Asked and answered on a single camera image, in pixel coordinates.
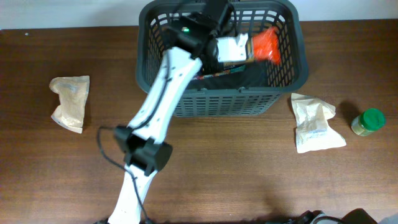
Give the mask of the blue cardboard box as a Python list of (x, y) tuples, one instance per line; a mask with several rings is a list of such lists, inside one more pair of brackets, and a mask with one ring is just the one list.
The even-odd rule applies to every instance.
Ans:
[(192, 80), (204, 80), (207, 78), (220, 77), (223, 75), (230, 75), (233, 73), (243, 72), (245, 69), (246, 69), (245, 65), (240, 65), (240, 66), (233, 66), (227, 70), (224, 70), (222, 72), (215, 73), (215, 74), (201, 75), (198, 73), (192, 78)]

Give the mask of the orange pasta packet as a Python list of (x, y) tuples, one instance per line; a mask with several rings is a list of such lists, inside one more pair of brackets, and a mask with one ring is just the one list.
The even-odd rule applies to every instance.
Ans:
[(278, 28), (271, 27), (253, 37), (248, 35), (249, 39), (246, 44), (248, 59), (243, 62), (221, 62), (223, 70), (227, 70), (233, 66), (265, 60), (272, 62), (274, 65), (280, 65), (281, 55), (277, 31)]

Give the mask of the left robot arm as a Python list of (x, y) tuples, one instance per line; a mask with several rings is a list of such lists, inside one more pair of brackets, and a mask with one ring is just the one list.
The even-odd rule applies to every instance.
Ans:
[(170, 47), (148, 96), (127, 126), (113, 129), (124, 153), (124, 164), (113, 165), (125, 173), (115, 209), (106, 223), (151, 223), (144, 199), (155, 175), (169, 161), (172, 147), (165, 143), (172, 115), (192, 78), (219, 72), (224, 63), (238, 60), (229, 56), (237, 41), (221, 37), (234, 29), (229, 25), (236, 13), (228, 1), (208, 1), (200, 12), (180, 16), (169, 23)]

